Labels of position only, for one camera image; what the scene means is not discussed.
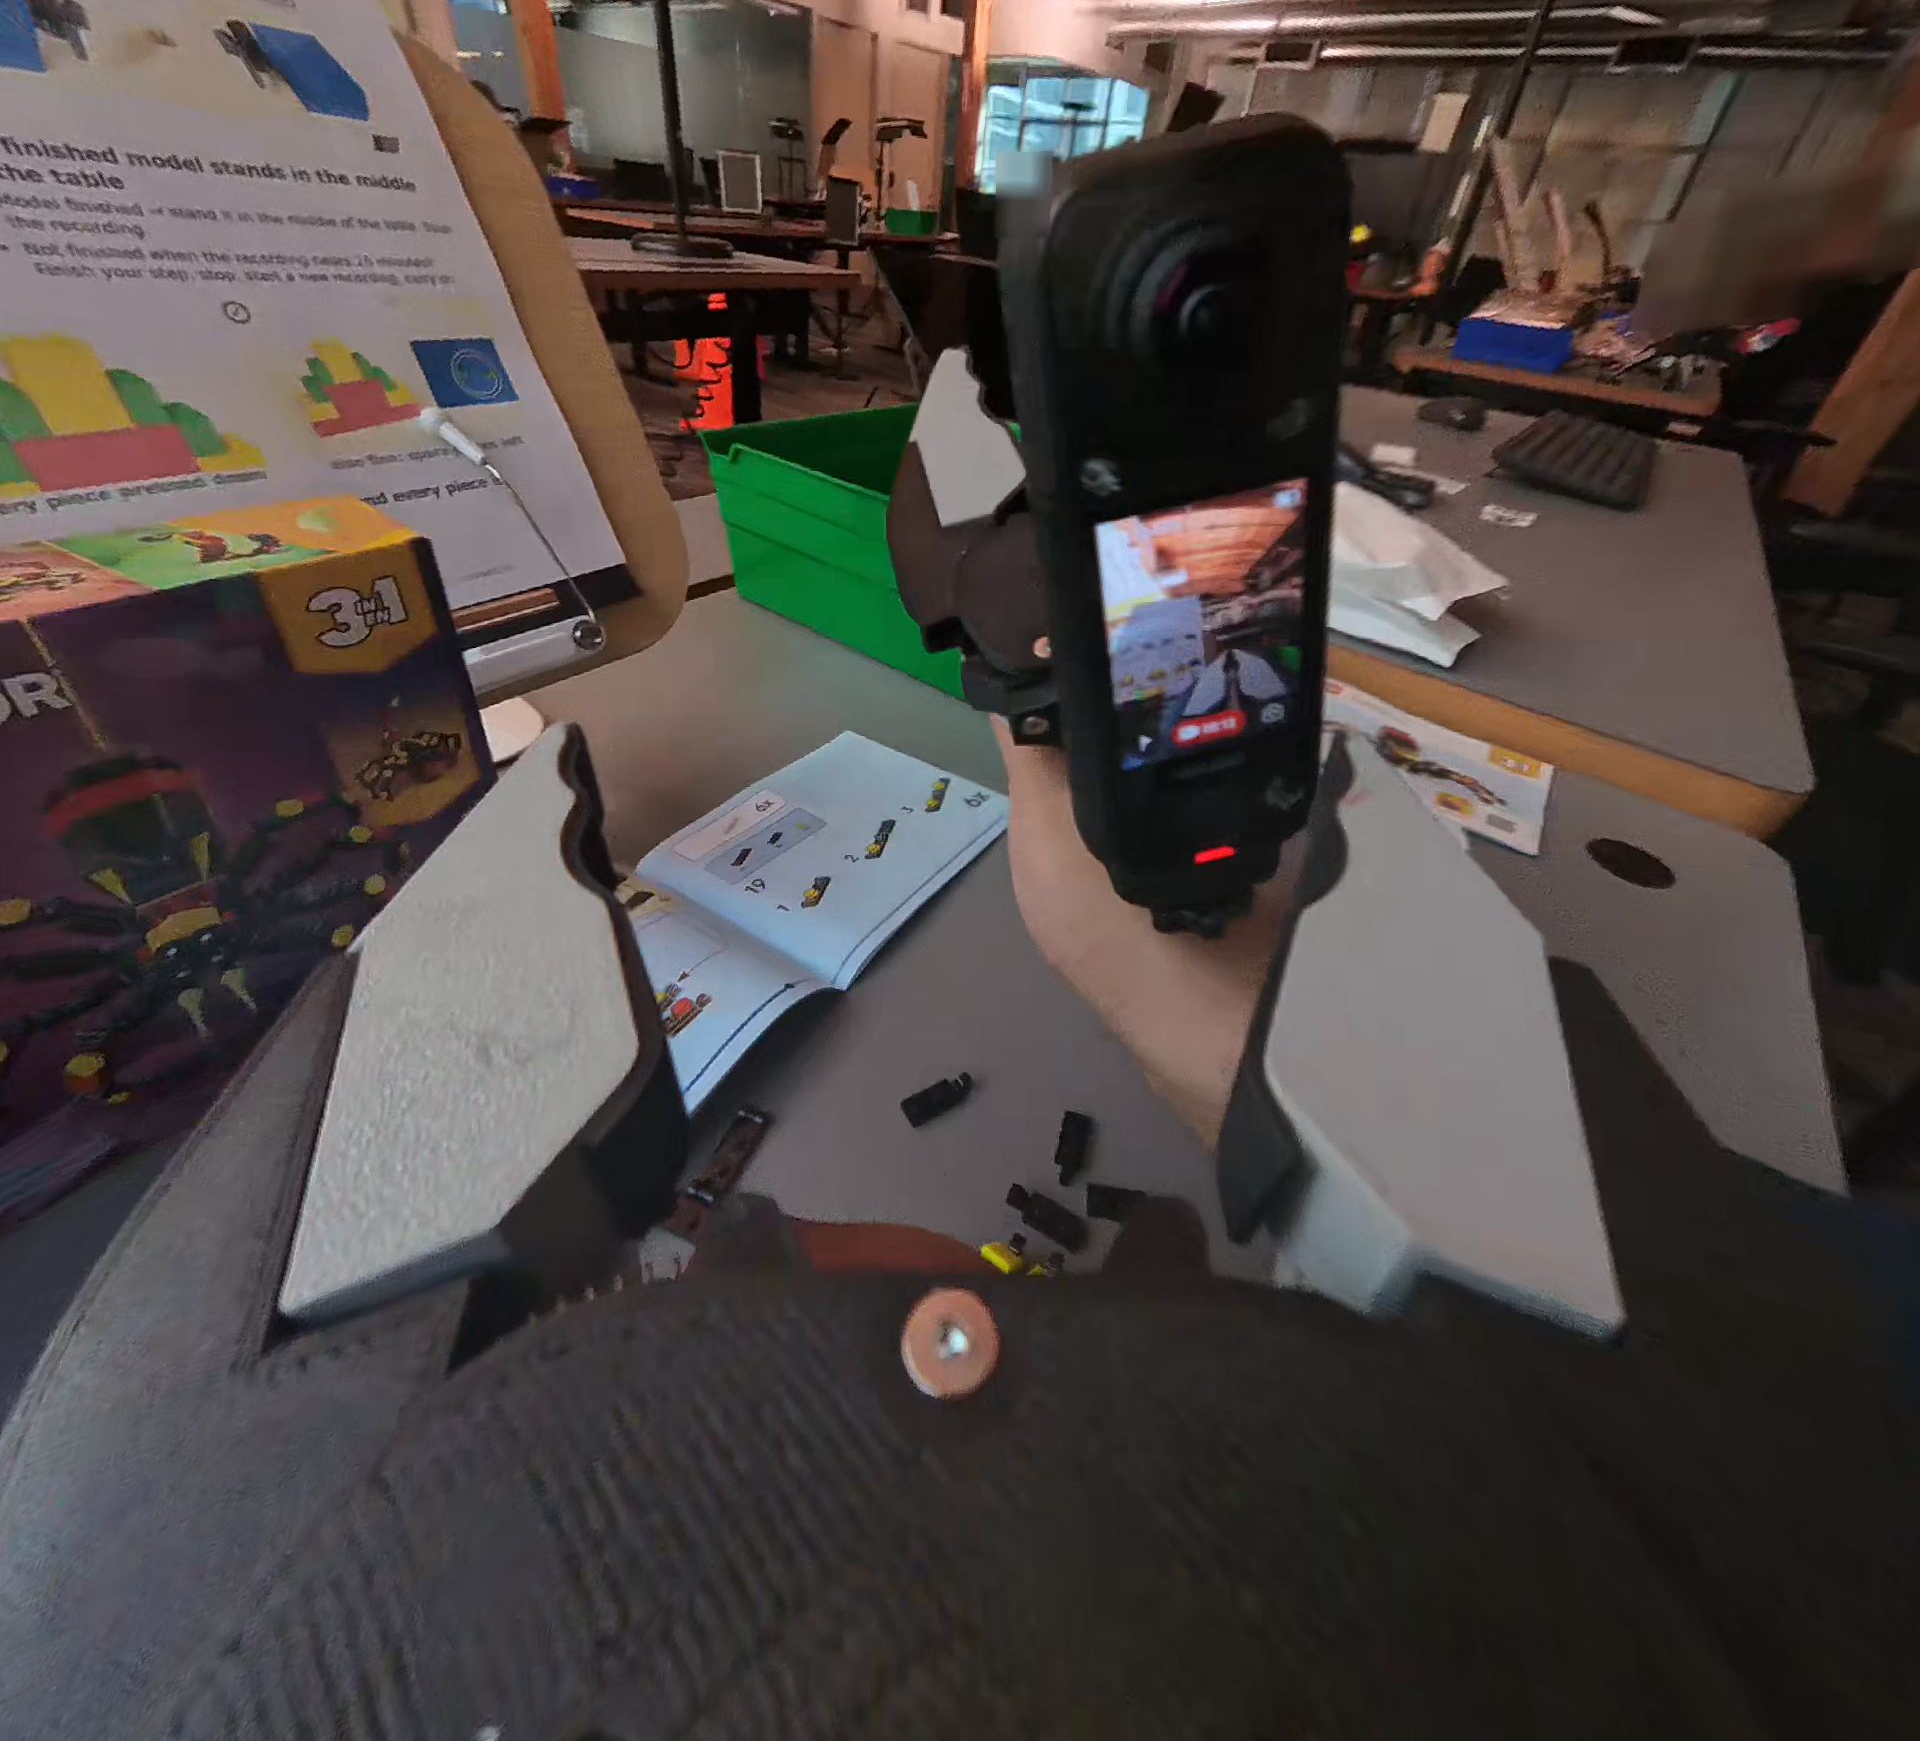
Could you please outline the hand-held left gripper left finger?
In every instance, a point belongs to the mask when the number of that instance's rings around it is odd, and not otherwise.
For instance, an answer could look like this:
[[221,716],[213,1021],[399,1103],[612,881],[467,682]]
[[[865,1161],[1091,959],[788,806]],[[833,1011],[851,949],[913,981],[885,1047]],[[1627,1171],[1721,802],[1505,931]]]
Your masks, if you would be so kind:
[[283,1322],[447,1286],[494,1322],[614,1286],[684,1097],[576,724],[552,724],[349,949]]

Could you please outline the black keyboard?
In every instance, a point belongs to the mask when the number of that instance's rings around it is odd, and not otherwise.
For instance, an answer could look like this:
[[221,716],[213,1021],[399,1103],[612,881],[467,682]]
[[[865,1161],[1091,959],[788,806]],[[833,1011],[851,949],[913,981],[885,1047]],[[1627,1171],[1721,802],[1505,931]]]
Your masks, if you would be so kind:
[[1555,409],[1493,447],[1495,473],[1609,511],[1645,507],[1661,443],[1627,427]]

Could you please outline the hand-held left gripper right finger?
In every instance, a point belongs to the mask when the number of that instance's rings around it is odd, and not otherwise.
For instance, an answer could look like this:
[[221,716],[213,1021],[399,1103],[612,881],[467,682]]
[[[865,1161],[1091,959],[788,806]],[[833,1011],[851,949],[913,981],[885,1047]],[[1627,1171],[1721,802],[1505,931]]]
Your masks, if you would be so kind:
[[1368,742],[1324,740],[1302,844],[1216,1143],[1230,1244],[1360,1316],[1445,1280],[1619,1328],[1541,935]]

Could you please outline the black floor lamp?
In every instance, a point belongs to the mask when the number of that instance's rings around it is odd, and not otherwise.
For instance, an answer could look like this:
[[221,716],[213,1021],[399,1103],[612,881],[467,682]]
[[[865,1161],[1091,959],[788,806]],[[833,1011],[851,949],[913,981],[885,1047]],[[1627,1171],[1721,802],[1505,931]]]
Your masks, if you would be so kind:
[[684,132],[682,132],[682,100],[678,84],[678,54],[674,46],[674,30],[670,18],[668,0],[648,0],[652,26],[654,26],[654,46],[656,46],[656,72],[658,72],[658,98],[660,114],[664,126],[664,144],[666,144],[666,172],[672,201],[672,247],[662,245],[660,241],[638,241],[636,253],[650,255],[660,259],[666,253],[674,253],[680,261],[690,267],[714,267],[732,259],[732,243],[712,237],[698,235],[692,231],[688,221],[688,195],[686,195],[686,152],[684,152]]
[[1533,225],[1527,221],[1529,195],[1521,166],[1523,150],[1515,144],[1515,122],[1521,118],[1535,74],[1543,66],[1565,64],[1559,48],[1565,48],[1571,36],[1561,28],[1561,8],[1563,0],[1535,2],[1511,80],[1501,98],[1501,112],[1487,154],[1489,189],[1495,193],[1499,209],[1501,269],[1507,277],[1505,287],[1515,297],[1531,297],[1541,289],[1541,275],[1531,253]]

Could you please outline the white instruction leaflet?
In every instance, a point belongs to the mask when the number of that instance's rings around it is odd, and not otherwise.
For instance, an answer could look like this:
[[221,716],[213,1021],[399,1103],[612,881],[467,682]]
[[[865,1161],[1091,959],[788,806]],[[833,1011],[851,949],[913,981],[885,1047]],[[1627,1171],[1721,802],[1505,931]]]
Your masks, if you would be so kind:
[[1338,680],[1324,684],[1322,714],[1368,744],[1461,836],[1539,854],[1555,778],[1549,762],[1416,718]]

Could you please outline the white plastic bags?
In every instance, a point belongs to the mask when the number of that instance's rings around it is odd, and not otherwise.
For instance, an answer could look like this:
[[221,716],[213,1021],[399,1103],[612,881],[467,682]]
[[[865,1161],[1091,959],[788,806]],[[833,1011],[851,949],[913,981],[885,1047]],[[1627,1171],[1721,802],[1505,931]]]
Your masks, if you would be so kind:
[[1332,634],[1451,670],[1481,636],[1457,608],[1509,582],[1372,491],[1334,487],[1326,620]]

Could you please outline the grey topped desk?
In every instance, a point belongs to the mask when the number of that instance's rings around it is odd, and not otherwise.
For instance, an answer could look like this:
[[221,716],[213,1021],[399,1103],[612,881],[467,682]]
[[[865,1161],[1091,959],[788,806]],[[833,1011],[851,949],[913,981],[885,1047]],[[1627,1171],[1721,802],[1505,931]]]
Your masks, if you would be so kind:
[[1418,421],[1404,395],[1348,387],[1358,449],[1406,445],[1453,481],[1428,524],[1505,578],[1469,602],[1451,668],[1332,636],[1332,676],[1404,712],[1601,778],[1755,838],[1812,792],[1757,517],[1737,457],[1665,443],[1647,503],[1615,511],[1493,471],[1523,419]]

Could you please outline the light blue instruction booklet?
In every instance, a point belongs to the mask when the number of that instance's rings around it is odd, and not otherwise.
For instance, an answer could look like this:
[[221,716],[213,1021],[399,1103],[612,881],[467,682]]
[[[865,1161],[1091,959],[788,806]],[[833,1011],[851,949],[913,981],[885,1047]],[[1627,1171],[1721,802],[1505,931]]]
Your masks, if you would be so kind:
[[1005,794],[843,732],[618,881],[686,1115],[790,1009],[843,993],[1003,834]]

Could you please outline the printed instruction poster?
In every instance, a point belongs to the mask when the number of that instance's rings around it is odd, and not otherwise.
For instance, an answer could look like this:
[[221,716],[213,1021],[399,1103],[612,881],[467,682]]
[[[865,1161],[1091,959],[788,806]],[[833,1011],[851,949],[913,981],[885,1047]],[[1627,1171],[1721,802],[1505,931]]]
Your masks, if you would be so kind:
[[355,497],[447,600],[622,562],[379,0],[2,0],[4,544]]

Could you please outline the small blue bin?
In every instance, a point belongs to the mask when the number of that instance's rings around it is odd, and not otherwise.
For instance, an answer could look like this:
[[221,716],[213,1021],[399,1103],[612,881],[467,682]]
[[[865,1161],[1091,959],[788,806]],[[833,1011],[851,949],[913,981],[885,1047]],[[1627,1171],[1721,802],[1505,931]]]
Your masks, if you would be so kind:
[[1457,325],[1451,357],[1453,361],[1551,375],[1573,361],[1575,339],[1577,329],[1559,321],[1481,311]]

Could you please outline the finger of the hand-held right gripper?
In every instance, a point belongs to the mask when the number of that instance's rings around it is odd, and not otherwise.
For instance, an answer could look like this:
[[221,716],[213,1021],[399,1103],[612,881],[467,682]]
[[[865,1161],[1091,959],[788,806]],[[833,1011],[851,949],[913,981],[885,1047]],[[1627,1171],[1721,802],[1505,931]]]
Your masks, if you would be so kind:
[[1025,467],[1009,425],[987,409],[963,347],[933,363],[911,431],[941,528],[993,517],[1025,489]]

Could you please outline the large green plastic bin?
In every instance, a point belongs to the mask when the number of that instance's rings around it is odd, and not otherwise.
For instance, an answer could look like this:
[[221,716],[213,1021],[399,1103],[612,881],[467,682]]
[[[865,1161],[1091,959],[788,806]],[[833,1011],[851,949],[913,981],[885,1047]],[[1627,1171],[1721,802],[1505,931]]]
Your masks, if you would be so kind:
[[955,650],[925,650],[887,542],[915,405],[706,429],[736,592],[877,664],[961,696]]

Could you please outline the purple yellow lego set box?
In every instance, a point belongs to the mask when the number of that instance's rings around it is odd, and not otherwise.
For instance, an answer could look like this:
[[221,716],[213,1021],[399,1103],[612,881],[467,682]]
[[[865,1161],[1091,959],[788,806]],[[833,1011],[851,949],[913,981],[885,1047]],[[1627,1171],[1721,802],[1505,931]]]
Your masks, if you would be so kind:
[[429,542],[371,505],[6,542],[4,1230],[191,1127],[494,780]]

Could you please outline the person's right hand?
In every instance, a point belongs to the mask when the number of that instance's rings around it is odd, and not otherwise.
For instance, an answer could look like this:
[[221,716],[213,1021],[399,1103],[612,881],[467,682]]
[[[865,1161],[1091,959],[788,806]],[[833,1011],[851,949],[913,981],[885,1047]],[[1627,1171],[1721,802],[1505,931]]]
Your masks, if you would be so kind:
[[1290,913],[1290,881],[1262,885],[1224,937],[1156,931],[1085,848],[1063,756],[1017,744],[1001,718],[989,722],[1009,798],[1011,889],[1031,941],[1174,1115],[1216,1149]]

